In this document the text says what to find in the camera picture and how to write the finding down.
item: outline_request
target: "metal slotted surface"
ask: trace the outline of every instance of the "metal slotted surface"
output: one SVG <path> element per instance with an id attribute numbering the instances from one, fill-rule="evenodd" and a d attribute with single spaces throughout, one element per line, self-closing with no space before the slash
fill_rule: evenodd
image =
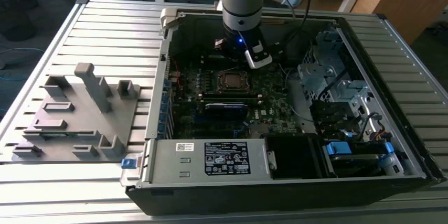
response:
<path id="1" fill-rule="evenodd" d="M 47 92 L 39 88 L 47 74 L 65 74 L 71 82 L 77 62 L 96 65 L 95 73 L 108 83 L 123 78 L 143 86 L 135 112 L 128 152 L 143 150 L 153 75 L 157 67 L 159 17 L 165 7 L 212 9 L 208 5 L 163 5 L 135 1 L 89 0 L 77 4 L 39 63 L 33 76 L 17 96 L 1 122 L 1 145 L 19 141 Z M 267 12 L 285 12 L 267 9 Z M 419 59 L 403 44 L 384 20 L 373 15 L 312 12 L 316 16 L 344 17 L 356 32 L 391 91 L 409 117 L 437 163 L 448 170 L 448 108 L 445 92 L 428 75 Z M 145 216 L 124 194 L 119 164 L 40 164 L 0 166 L 1 223 L 96 223 L 96 222 L 220 222 L 365 215 L 403 218 L 403 212 L 421 217 L 447 217 L 448 184 L 425 191 L 396 195 L 367 207 L 304 211 L 243 213 L 212 216 Z"/>

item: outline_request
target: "floor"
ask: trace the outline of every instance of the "floor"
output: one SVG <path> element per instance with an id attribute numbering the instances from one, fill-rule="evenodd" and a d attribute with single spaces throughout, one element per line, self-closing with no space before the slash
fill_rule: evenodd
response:
<path id="1" fill-rule="evenodd" d="M 37 28 L 37 34 L 33 38 L 21 42 L 9 42 L 0 35 L 0 51 L 1 47 L 33 47 L 45 50 L 51 40 L 64 22 L 68 12 L 73 7 L 76 0 L 37 0 L 39 6 L 32 9 L 28 14 L 29 18 Z M 211 4 L 213 0 L 168 0 L 169 2 Z M 275 7 L 277 4 L 272 2 L 265 3 Z M 448 89 L 448 36 L 439 35 L 435 37 L 431 32 L 424 32 L 412 45 L 413 50 L 420 56 L 424 64 L 428 66 L 431 72 L 439 79 L 441 85 Z M 8 79 L 25 79 L 31 74 L 33 67 L 40 59 L 40 52 L 37 51 L 11 51 L 0 54 L 0 61 L 7 66 L 0 70 L 0 118 L 5 114 L 15 97 L 24 84 L 23 81 L 7 81 Z"/>

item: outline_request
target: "blue tab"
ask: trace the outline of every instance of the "blue tab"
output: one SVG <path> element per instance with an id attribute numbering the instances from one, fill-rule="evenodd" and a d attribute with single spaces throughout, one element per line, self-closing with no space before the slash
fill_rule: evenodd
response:
<path id="1" fill-rule="evenodd" d="M 161 102 L 165 103 L 168 101 L 168 96 L 165 93 L 161 94 Z"/>
<path id="2" fill-rule="evenodd" d="M 121 159 L 121 169 L 136 169 L 137 168 L 137 160 L 133 158 Z"/>
<path id="3" fill-rule="evenodd" d="M 387 152 L 392 153 L 395 151 L 392 143 L 387 142 L 384 145 L 385 145 Z"/>
<path id="4" fill-rule="evenodd" d="M 347 142 L 331 142 L 327 145 L 328 155 L 351 154 L 352 150 Z"/>
<path id="5" fill-rule="evenodd" d="M 161 111 L 163 113 L 167 112 L 167 109 L 168 109 L 167 104 L 160 105 L 160 111 Z"/>
<path id="6" fill-rule="evenodd" d="M 165 114 L 159 115 L 159 121 L 163 122 L 163 123 L 167 121 L 167 115 Z"/>
<path id="7" fill-rule="evenodd" d="M 164 124 L 159 123 L 157 131 L 159 132 L 164 132 L 165 131 L 165 125 Z"/>

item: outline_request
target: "white label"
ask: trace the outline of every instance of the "white label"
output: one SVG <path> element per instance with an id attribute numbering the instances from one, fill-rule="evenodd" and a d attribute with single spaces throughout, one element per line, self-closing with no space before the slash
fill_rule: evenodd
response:
<path id="1" fill-rule="evenodd" d="M 195 151 L 195 144 L 193 143 L 177 143 L 176 151 L 177 152 L 192 152 Z"/>

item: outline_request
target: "warning symbol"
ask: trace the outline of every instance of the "warning symbol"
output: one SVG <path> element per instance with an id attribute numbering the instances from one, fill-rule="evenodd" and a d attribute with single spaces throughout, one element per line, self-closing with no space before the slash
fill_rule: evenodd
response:
<path id="1" fill-rule="evenodd" d="M 213 156 L 205 156 L 205 163 L 212 164 L 215 162 Z"/>

